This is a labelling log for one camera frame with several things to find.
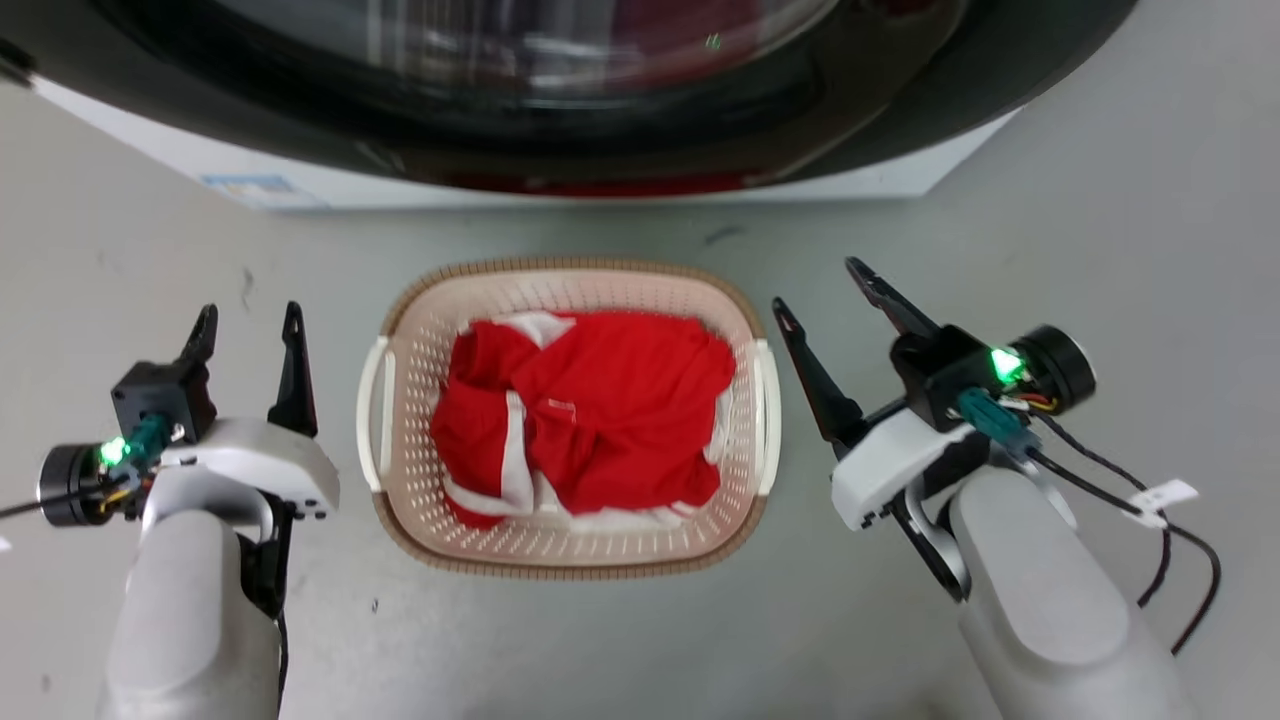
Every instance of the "black washing machine door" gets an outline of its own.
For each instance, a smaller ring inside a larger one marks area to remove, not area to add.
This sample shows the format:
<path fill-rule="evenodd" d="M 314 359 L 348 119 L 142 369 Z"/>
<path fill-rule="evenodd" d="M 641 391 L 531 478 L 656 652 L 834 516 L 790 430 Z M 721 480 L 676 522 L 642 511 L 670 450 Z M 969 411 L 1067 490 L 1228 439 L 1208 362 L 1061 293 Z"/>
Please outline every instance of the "black washing machine door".
<path fill-rule="evenodd" d="M 980 126 L 1134 0 L 0 0 L 0 56 L 247 147 L 402 179 L 677 195 Z"/>

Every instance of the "green light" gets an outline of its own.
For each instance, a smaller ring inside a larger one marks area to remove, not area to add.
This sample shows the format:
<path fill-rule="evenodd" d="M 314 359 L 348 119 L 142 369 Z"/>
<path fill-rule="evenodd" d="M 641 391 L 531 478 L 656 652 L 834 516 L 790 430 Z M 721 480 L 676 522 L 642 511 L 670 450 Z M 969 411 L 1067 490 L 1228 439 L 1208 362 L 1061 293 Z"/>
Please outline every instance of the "green light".
<path fill-rule="evenodd" d="M 111 442 L 102 443 L 102 447 L 97 448 L 99 457 L 102 459 L 102 464 L 108 468 L 114 468 L 124 460 L 124 456 L 129 454 L 129 443 L 124 442 L 123 437 L 118 437 Z"/>
<path fill-rule="evenodd" d="M 1027 363 L 1009 350 L 992 347 L 991 365 L 996 369 L 996 379 L 1007 386 L 1023 375 L 1023 368 L 1027 366 Z"/>

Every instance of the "basket rim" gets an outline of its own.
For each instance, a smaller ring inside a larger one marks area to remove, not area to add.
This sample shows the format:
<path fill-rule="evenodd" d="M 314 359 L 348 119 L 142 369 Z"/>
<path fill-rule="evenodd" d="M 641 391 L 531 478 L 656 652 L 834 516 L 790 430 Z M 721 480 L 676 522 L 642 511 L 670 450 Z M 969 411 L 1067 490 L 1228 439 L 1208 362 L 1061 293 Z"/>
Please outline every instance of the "basket rim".
<path fill-rule="evenodd" d="M 751 306 L 746 295 L 737 286 L 723 281 L 705 270 L 675 265 L 667 263 L 650 263 L 645 260 L 628 260 L 621 258 L 515 258 L 503 260 L 481 260 L 474 263 L 458 263 L 445 265 L 424 274 L 410 284 L 392 305 L 383 322 L 380 334 L 390 338 L 396 334 L 404 313 L 424 292 L 434 286 L 454 279 L 476 275 L 504 274 L 504 273 L 530 273 L 530 272 L 563 272 L 563 270 L 616 270 L 625 273 L 646 273 L 657 275 L 673 275 L 689 278 L 707 283 L 723 292 L 742 313 L 755 340 L 764 340 L 764 324 L 755 307 Z M 764 515 L 768 496 L 756 495 L 751 498 L 742 524 L 714 550 L 694 557 L 680 560 L 659 560 L 655 562 L 637 562 L 628 565 L 518 565 L 513 562 L 497 562 L 486 560 L 463 560 L 436 552 L 415 539 L 392 506 L 390 496 L 385 489 L 372 492 L 374 510 L 383 529 L 392 537 L 397 546 L 408 553 L 410 557 L 440 570 L 466 573 L 471 575 L 490 575 L 500 578 L 516 578 L 527 580 L 616 580 L 627 578 L 653 578 L 660 575 L 676 575 L 704 570 L 721 562 L 736 552 L 746 538 L 755 532 Z"/>

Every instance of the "red and white fabric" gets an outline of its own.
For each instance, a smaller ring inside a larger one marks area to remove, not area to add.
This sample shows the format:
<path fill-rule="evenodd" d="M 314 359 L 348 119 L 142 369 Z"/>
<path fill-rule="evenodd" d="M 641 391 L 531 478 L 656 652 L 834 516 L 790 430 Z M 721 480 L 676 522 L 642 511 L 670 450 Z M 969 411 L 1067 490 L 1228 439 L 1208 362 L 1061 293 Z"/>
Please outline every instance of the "red and white fabric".
<path fill-rule="evenodd" d="M 713 438 L 727 437 L 714 430 L 733 369 L 728 345 L 695 319 L 474 323 L 454 343 L 429 430 L 449 505 L 474 527 L 556 506 L 571 527 L 678 524 L 719 487 L 723 441 Z"/>

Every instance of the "laundry basket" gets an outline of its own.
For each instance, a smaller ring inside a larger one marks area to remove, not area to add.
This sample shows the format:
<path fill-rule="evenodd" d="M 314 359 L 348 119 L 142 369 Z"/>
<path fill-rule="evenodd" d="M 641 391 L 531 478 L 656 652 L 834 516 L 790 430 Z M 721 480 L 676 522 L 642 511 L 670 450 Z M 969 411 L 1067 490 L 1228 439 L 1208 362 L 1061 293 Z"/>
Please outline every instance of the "laundry basket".
<path fill-rule="evenodd" d="M 631 309 L 696 316 L 733 348 L 721 488 L 677 528 L 570 529 L 535 512 L 493 529 L 458 523 L 428 434 L 458 329 L 527 310 Z M 383 527 L 435 568 L 530 579 L 640 578 L 700 570 L 737 550 L 764 512 L 778 466 L 778 374 L 740 291 L 700 270 L 608 259 L 520 259 L 430 273 L 392 307 L 360 378 L 360 462 Z"/>

